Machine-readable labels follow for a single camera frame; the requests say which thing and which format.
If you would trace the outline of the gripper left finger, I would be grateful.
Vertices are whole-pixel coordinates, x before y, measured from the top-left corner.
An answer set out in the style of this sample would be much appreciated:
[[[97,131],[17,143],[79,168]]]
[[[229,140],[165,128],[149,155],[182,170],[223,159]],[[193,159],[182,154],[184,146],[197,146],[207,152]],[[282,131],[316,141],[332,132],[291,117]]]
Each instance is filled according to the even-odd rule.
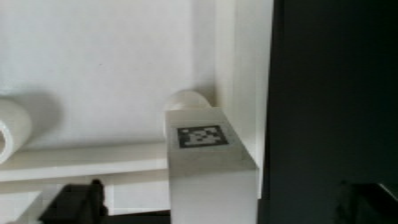
[[[110,215],[104,186],[94,179],[88,184],[62,187],[37,221],[40,224],[170,224],[170,212]]]

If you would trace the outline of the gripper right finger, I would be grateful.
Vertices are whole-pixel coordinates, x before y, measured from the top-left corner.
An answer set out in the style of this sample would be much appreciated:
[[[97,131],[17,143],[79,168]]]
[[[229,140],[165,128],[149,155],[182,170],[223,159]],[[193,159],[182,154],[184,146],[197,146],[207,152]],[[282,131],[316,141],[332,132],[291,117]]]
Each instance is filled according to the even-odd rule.
[[[398,183],[342,183],[333,224],[398,224]]]

